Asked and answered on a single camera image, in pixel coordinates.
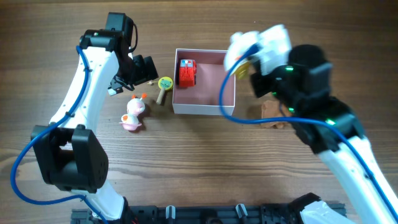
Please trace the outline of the red toy fire truck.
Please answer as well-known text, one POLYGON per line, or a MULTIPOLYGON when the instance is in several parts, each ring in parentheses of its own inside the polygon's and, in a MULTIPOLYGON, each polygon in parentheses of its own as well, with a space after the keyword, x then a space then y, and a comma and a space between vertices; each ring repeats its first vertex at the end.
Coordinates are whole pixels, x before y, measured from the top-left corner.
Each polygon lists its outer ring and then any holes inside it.
POLYGON ((193 59, 182 59, 179 63, 178 85, 188 88, 196 85, 197 65, 193 59))

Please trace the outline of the white pink-lined cardboard box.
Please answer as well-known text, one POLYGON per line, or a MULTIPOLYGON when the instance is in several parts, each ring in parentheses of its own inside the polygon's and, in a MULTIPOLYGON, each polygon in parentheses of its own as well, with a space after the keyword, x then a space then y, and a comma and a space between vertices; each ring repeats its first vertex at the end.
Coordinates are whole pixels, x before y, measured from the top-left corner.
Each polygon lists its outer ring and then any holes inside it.
POLYGON ((175 51, 172 107, 175 114, 220 115, 219 93, 226 77, 225 50, 177 49, 175 51), (183 59, 196 62, 196 84, 187 88, 178 85, 179 66, 183 59))

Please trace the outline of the white yellow plush duck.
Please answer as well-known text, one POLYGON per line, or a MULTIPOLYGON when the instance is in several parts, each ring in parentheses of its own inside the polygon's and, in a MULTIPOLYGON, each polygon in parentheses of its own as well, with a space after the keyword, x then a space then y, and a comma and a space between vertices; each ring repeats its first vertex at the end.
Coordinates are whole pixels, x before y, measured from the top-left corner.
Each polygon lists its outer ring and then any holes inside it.
MULTIPOLYGON (((258 41, 258 31, 249 31, 246 33, 236 32, 230 37, 230 46, 224 57, 224 69, 230 71, 232 66, 243 56, 243 54, 258 41)), ((248 75, 251 63, 247 59, 242 60, 232 71, 238 79, 248 75)))

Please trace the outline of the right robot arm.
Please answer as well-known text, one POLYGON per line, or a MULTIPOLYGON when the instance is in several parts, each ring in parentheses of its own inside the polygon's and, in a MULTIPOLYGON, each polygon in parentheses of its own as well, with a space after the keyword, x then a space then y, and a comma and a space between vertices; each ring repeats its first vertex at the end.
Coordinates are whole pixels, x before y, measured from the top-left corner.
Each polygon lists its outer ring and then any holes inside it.
POLYGON ((272 93, 289 109, 282 120, 332 171, 363 221, 397 223, 397 196, 354 111, 331 95, 333 66, 322 49, 298 45, 272 66, 263 66, 264 59, 260 49, 248 57, 255 95, 272 93))

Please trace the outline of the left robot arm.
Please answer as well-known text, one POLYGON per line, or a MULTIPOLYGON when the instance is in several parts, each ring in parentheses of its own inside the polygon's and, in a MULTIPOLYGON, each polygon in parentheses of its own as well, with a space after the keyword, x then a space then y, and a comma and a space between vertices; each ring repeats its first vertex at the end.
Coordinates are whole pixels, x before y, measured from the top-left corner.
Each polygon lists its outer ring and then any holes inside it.
POLYGON ((80 57, 67 95, 48 126, 36 125, 33 149, 46 184, 82 195, 101 223, 136 223, 127 199, 107 180, 109 160, 95 132, 106 95, 158 78, 152 57, 134 56, 134 21, 108 14, 104 29, 87 30, 77 46, 80 57))

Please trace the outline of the brown plush toy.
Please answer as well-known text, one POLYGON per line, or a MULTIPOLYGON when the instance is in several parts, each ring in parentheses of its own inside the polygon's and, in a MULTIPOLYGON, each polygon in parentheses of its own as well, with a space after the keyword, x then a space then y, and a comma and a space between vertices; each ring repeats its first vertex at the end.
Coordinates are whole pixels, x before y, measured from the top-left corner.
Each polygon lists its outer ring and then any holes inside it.
MULTIPOLYGON (((261 118, 290 117, 292 113, 279 101, 266 100, 261 106, 261 118)), ((260 124, 261 128, 282 129, 287 125, 286 122, 270 122, 260 124)))

